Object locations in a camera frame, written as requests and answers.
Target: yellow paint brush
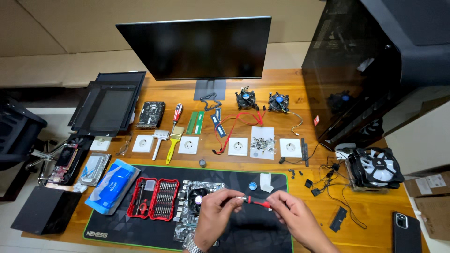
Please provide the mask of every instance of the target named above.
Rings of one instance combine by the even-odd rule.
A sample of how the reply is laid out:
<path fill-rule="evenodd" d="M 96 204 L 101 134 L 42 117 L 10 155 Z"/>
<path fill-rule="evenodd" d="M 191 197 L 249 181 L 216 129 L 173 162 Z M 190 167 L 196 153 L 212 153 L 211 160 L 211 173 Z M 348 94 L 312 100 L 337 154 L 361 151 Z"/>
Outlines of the yellow paint brush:
<path fill-rule="evenodd" d="M 181 136 L 183 135 L 184 131 L 185 131 L 184 127 L 181 126 L 174 127 L 172 131 L 172 137 L 170 139 L 172 145 L 170 146 L 169 153 L 167 154 L 166 164 L 169 164 L 170 160 L 172 160 L 172 155 L 175 151 L 175 145 L 180 142 Z"/>

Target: blue bottle cap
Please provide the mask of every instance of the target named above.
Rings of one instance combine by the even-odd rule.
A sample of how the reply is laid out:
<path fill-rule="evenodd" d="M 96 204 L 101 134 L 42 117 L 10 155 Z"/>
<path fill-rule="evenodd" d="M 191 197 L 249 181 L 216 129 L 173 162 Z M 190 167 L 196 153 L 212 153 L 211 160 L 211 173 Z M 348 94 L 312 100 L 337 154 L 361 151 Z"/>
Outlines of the blue bottle cap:
<path fill-rule="evenodd" d="M 256 183 L 255 182 L 251 182 L 250 184 L 248 184 L 248 187 L 250 188 L 250 190 L 256 190 Z"/>

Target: hand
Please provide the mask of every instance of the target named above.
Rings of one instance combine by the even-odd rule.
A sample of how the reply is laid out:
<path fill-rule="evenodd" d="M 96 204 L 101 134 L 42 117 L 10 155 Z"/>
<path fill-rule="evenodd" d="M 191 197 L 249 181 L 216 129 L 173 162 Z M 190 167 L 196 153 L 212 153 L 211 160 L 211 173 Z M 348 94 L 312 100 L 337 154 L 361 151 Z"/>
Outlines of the hand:
<path fill-rule="evenodd" d="M 303 246 L 315 253 L 339 252 L 301 199 L 279 190 L 270 195 L 267 201 L 279 221 L 288 226 L 289 232 Z"/>
<path fill-rule="evenodd" d="M 195 229 L 195 245 L 206 252 L 225 231 L 232 212 L 242 210 L 245 194 L 236 190 L 220 189 L 203 197 Z"/>

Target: mouse pad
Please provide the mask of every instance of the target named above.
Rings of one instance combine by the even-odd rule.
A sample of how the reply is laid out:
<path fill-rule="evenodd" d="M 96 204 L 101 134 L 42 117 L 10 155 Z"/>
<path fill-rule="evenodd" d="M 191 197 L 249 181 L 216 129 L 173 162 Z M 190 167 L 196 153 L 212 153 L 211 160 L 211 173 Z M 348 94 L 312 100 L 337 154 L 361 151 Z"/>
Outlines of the mouse pad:
<path fill-rule="evenodd" d="M 265 199 L 270 193 L 259 186 L 259 172 L 222 171 L 196 168 L 163 167 L 133 165 L 141 170 L 139 177 L 156 179 L 177 179 L 182 187 L 183 180 L 225 183 L 228 189 L 234 189 L 255 198 Z M 255 182 L 258 188 L 249 189 L 248 184 Z M 288 191 L 285 174 L 272 173 L 271 185 L 277 190 Z M 103 215 L 93 211 L 86 225 L 83 237 L 105 242 L 128 244 L 133 246 L 182 250 L 182 242 L 173 240 L 176 222 L 141 218 L 130 218 L 126 211 L 130 205 L 132 185 L 128 194 L 113 215 Z M 273 212 L 254 204 L 243 204 L 242 211 L 233 213 L 225 232 L 220 237 L 218 247 L 211 247 L 208 252 L 293 252 L 292 237 L 286 226 L 282 225 Z"/>

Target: cardboard box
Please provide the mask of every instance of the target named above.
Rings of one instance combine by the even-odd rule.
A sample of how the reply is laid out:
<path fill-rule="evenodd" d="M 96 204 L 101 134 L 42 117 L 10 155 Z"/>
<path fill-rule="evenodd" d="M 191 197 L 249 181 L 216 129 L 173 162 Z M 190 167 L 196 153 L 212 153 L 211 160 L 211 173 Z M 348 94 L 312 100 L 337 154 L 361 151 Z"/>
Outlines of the cardboard box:
<path fill-rule="evenodd" d="M 450 241 L 450 196 L 414 200 L 430 238 Z"/>
<path fill-rule="evenodd" d="M 405 181 L 411 197 L 428 197 L 450 194 L 450 171 Z"/>

